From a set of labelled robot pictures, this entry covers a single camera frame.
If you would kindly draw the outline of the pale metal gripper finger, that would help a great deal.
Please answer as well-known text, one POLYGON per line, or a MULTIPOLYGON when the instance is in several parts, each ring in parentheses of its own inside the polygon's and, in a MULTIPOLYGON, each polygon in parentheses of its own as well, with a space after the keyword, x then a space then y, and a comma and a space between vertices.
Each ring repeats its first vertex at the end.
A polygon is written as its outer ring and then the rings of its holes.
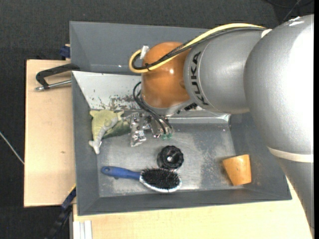
POLYGON ((143 130, 133 130, 131 132, 131 140, 130 140, 130 146, 135 147, 147 140, 147 137, 145 135, 145 132, 143 130))
POLYGON ((131 131, 139 131, 140 130, 140 119, 136 115, 131 115, 131 120, 130 120, 130 128, 131 131))

